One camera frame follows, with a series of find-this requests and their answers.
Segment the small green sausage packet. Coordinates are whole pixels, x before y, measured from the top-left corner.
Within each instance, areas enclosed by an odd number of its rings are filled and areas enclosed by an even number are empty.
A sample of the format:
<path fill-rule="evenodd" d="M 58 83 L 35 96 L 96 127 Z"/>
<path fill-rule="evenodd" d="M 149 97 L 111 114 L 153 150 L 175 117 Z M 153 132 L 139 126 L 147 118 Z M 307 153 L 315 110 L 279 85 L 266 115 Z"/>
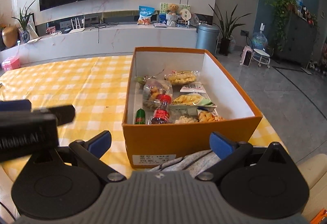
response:
<path fill-rule="evenodd" d="M 136 125 L 146 124 L 146 113 L 142 108 L 136 111 L 134 124 Z"/>

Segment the white nuts bag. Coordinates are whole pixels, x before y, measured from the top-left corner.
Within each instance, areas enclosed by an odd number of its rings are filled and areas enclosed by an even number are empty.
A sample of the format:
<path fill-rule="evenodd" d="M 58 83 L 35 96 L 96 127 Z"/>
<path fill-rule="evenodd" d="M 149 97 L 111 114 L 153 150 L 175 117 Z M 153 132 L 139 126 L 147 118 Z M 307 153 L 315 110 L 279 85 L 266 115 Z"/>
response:
<path fill-rule="evenodd" d="M 189 115 L 180 115 L 178 118 L 174 120 L 175 124 L 189 124 L 189 123 L 197 123 L 198 119 Z"/>

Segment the french fries snack bag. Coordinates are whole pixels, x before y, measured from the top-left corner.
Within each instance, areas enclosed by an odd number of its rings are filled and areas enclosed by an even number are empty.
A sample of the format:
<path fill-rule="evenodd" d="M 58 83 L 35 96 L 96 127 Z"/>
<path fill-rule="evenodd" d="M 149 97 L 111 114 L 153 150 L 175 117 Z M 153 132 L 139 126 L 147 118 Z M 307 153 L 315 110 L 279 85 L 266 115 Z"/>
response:
<path fill-rule="evenodd" d="M 206 93 L 183 93 L 176 97 L 171 105 L 173 107 L 217 107 Z"/>

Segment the white black text packet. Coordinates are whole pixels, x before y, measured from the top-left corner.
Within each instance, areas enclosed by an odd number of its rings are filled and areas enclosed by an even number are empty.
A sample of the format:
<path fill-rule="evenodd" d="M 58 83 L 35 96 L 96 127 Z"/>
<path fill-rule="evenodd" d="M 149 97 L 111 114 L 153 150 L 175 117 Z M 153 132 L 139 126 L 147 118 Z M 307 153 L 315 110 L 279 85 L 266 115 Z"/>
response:
<path fill-rule="evenodd" d="M 206 90 L 201 82 L 193 82 L 183 85 L 180 92 L 205 94 Z"/>

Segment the chocolate ball cola bottle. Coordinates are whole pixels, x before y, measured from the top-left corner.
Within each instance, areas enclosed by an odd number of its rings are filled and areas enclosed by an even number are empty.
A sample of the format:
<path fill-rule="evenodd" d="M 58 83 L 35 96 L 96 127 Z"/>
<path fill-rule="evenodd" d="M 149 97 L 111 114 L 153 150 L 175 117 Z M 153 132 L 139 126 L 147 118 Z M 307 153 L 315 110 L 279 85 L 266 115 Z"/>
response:
<path fill-rule="evenodd" d="M 159 106 L 154 110 L 149 124 L 167 124 L 170 118 L 169 106 L 171 104 L 171 97 L 167 94 L 160 94 L 157 99 Z"/>

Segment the green brown cookie packet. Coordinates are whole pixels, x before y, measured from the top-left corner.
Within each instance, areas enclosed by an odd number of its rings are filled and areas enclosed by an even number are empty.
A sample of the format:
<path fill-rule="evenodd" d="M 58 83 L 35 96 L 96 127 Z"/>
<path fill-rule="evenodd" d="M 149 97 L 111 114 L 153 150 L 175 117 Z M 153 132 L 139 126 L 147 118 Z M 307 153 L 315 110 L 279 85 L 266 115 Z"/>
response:
<path fill-rule="evenodd" d="M 157 80 L 157 77 L 151 76 L 151 75 L 134 77 L 134 81 L 141 85 L 146 84 L 146 81 L 151 80 L 151 79 Z"/>

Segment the dried fruit chips bag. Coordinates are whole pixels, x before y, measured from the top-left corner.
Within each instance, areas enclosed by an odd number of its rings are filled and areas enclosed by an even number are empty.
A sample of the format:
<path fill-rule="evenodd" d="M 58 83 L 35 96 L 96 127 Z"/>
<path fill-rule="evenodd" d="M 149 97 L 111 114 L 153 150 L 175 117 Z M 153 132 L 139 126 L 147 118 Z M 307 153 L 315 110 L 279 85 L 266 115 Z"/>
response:
<path fill-rule="evenodd" d="M 154 110 L 160 104 L 162 96 L 169 96 L 172 100 L 173 90 L 169 81 L 148 79 L 143 87 L 142 106 Z"/>

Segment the yellow waffle snack bag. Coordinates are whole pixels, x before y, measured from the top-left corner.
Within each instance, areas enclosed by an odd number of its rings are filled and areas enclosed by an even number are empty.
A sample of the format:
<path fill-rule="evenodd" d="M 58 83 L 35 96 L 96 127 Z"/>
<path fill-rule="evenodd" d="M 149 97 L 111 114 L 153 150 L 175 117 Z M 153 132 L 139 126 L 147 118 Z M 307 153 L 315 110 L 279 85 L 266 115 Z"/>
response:
<path fill-rule="evenodd" d="M 182 86 L 196 82 L 199 76 L 199 71 L 172 71 L 165 75 L 165 81 L 170 82 L 172 86 Z"/>

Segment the grey striped cloth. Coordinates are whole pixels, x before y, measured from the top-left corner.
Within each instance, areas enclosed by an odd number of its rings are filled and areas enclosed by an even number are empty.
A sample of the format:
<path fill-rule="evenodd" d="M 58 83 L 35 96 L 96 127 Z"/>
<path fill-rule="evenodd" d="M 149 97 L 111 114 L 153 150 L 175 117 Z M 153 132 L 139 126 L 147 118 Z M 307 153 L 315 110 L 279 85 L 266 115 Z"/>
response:
<path fill-rule="evenodd" d="M 219 163 L 221 159 L 212 150 L 203 150 L 158 165 L 150 172 L 188 171 L 192 178 Z"/>

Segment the pink box on floor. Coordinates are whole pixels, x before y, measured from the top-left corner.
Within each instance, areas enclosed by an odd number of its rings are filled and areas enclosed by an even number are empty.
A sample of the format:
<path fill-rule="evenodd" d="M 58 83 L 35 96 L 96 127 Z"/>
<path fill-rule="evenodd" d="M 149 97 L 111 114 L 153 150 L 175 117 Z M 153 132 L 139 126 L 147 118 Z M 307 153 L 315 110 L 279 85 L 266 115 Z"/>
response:
<path fill-rule="evenodd" d="M 20 59 L 18 56 L 11 56 L 2 62 L 2 68 L 5 72 L 20 68 Z"/>

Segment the yellow checkered tablecloth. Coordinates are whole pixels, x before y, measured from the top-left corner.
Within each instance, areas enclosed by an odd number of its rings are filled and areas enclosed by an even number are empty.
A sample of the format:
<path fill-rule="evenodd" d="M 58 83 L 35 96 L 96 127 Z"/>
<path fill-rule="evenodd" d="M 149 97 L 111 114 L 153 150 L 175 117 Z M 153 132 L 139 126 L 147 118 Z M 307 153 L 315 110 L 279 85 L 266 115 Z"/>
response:
<path fill-rule="evenodd" d="M 131 56 L 80 58 L 1 72 L 1 100 L 27 99 L 32 108 L 71 104 L 75 118 L 58 130 L 60 146 L 108 130 L 112 143 L 103 162 L 129 176 L 122 119 Z"/>

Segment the potted grass plant in vase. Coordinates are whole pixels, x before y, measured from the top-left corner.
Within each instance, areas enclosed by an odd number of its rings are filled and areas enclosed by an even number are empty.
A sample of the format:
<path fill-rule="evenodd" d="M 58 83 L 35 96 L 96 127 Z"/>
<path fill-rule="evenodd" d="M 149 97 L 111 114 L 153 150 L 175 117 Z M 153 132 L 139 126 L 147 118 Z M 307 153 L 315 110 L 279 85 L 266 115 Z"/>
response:
<path fill-rule="evenodd" d="M 27 43 L 30 40 L 30 33 L 28 32 L 28 23 L 29 19 L 32 16 L 32 12 L 29 11 L 30 7 L 34 4 L 35 0 L 28 6 L 24 6 L 24 8 L 19 9 L 19 17 L 12 17 L 17 20 L 23 30 L 22 32 L 22 41 L 23 43 Z"/>

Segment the bronze round vase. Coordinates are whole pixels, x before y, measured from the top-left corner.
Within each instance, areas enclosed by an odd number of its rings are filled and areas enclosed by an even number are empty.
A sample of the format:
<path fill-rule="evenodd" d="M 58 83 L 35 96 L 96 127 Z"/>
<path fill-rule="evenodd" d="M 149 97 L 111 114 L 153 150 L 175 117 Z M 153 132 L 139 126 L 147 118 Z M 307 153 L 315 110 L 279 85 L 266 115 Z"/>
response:
<path fill-rule="evenodd" d="M 16 26 L 8 26 L 2 30 L 3 43 L 7 48 L 11 48 L 17 44 L 18 28 Z"/>

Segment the orange cardboard box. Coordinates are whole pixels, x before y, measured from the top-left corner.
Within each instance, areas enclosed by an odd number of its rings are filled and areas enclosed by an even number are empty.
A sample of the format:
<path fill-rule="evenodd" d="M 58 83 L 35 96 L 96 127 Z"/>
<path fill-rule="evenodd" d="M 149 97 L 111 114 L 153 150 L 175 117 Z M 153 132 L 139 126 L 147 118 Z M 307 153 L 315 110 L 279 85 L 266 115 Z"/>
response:
<path fill-rule="evenodd" d="M 146 118 L 154 110 L 142 106 L 143 87 L 136 76 L 151 75 L 164 80 L 172 71 L 199 71 L 201 82 L 217 107 L 169 106 L 167 124 L 134 124 L 136 111 L 142 108 Z M 172 101 L 182 86 L 172 86 Z M 197 109 L 215 111 L 220 122 L 175 124 L 180 115 L 197 118 Z M 137 47 L 132 56 L 122 130 L 126 152 L 133 168 L 152 168 L 165 161 L 209 148 L 209 135 L 219 132 L 234 141 L 248 141 L 262 120 L 262 113 L 236 80 L 207 50 L 191 48 Z"/>

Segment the white wifi router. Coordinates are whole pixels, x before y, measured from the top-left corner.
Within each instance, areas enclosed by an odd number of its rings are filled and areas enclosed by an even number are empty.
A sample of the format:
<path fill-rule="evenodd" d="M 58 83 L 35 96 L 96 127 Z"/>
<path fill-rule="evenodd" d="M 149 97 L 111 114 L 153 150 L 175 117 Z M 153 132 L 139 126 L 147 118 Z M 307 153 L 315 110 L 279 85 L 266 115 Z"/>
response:
<path fill-rule="evenodd" d="M 75 20 L 71 18 L 70 21 L 72 27 L 69 33 L 79 33 L 85 30 L 85 17 L 82 19 L 76 17 Z"/>

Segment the white round stool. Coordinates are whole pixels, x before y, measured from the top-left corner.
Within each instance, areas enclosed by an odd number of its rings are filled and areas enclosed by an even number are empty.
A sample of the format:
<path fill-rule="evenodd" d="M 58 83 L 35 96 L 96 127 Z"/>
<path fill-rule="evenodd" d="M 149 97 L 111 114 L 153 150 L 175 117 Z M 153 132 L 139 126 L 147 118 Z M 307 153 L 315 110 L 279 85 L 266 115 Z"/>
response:
<path fill-rule="evenodd" d="M 267 68 L 270 68 L 270 55 L 263 50 L 253 49 L 252 60 L 257 62 L 258 67 L 265 65 Z"/>

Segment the white marble tv console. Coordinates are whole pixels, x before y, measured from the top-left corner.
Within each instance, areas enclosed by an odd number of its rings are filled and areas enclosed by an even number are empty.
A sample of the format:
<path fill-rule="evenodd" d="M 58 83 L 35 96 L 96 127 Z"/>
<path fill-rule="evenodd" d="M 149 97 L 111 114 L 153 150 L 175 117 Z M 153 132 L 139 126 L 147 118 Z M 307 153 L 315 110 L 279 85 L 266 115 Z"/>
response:
<path fill-rule="evenodd" d="M 1 52 L 1 61 L 17 56 L 22 64 L 68 57 L 123 54 L 135 47 L 195 48 L 195 28 L 155 28 L 154 26 L 117 25 L 88 28 L 82 32 L 43 36 L 36 42 L 14 46 Z"/>

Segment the blue water jug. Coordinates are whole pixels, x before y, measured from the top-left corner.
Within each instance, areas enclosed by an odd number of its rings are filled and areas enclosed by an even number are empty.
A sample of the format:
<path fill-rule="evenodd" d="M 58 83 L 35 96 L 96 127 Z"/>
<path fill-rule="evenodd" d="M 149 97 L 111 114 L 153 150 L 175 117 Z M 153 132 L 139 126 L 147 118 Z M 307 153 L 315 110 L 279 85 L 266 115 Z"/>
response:
<path fill-rule="evenodd" d="M 268 40 L 264 35 L 265 24 L 261 23 L 260 29 L 258 32 L 253 33 L 252 37 L 252 48 L 265 51 Z"/>

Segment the grey metal trash bin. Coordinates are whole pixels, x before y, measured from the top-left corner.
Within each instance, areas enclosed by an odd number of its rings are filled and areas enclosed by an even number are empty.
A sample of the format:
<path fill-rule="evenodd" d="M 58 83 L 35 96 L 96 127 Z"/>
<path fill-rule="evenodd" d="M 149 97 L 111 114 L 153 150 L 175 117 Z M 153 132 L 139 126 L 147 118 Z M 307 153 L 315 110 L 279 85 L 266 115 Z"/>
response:
<path fill-rule="evenodd" d="M 212 55 L 215 55 L 219 32 L 217 26 L 200 24 L 197 27 L 196 49 L 208 50 Z"/>

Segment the dark grey cabinet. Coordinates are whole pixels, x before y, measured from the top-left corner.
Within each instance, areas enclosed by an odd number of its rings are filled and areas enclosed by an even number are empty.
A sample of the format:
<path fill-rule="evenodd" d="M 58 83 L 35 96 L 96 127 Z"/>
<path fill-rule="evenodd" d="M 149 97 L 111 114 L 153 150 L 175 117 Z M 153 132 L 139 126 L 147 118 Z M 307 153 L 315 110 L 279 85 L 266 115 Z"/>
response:
<path fill-rule="evenodd" d="M 292 14 L 286 27 L 286 41 L 274 55 L 278 60 L 306 66 L 313 53 L 317 28 Z"/>

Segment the tall green floor plant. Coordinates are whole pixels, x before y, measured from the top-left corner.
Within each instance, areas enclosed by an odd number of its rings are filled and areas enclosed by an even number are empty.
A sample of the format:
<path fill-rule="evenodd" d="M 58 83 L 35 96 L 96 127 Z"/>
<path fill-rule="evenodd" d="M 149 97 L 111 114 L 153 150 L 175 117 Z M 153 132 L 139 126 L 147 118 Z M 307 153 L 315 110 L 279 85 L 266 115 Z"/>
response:
<path fill-rule="evenodd" d="M 251 15 L 251 13 L 246 13 L 241 16 L 234 17 L 234 13 L 238 7 L 238 5 L 236 5 L 230 14 L 226 11 L 225 15 L 223 16 L 216 3 L 214 7 L 211 5 L 209 5 L 209 7 L 212 10 L 214 16 L 218 18 L 218 23 L 215 23 L 215 25 L 220 29 L 222 35 L 219 54 L 228 56 L 231 43 L 230 37 L 232 36 L 232 32 L 235 28 L 243 26 L 244 24 L 239 23 L 239 20 Z"/>

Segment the blue snack bag on console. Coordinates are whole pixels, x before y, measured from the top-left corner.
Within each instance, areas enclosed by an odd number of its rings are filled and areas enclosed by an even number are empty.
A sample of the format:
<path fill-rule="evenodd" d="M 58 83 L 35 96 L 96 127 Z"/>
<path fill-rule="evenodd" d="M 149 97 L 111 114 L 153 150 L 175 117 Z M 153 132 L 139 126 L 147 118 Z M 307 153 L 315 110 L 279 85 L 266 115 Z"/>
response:
<path fill-rule="evenodd" d="M 139 6 L 138 25 L 150 25 L 151 17 L 155 13 L 155 9 L 149 6 Z"/>

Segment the teddy bear on console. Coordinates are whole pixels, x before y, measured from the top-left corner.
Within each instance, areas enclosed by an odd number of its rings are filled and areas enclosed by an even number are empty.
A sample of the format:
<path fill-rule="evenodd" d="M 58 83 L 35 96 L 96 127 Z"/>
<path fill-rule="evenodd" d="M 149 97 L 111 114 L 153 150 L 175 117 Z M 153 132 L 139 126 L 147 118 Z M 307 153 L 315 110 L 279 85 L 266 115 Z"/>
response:
<path fill-rule="evenodd" d="M 177 25 L 177 12 L 178 12 L 178 5 L 171 3 L 168 4 L 166 9 L 166 25 L 167 27 L 176 27 Z"/>

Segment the hanging ivy plant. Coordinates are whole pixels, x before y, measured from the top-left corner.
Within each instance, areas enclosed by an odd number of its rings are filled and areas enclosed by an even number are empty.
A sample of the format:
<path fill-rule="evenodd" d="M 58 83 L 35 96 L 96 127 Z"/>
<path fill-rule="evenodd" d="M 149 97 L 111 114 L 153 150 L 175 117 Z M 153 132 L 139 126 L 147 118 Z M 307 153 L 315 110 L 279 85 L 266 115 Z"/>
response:
<path fill-rule="evenodd" d="M 265 0 L 273 8 L 272 47 L 282 50 L 287 40 L 286 27 L 297 6 L 295 0 Z"/>

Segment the green poster card on console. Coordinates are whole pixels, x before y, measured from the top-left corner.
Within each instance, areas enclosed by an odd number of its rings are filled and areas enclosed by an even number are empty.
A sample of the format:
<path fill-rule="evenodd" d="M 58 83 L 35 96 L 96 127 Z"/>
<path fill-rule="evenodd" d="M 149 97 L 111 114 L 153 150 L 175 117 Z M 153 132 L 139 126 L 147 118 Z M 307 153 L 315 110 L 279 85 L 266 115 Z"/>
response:
<path fill-rule="evenodd" d="M 160 3 L 159 23 L 176 27 L 178 24 L 188 25 L 190 18 L 190 5 Z"/>

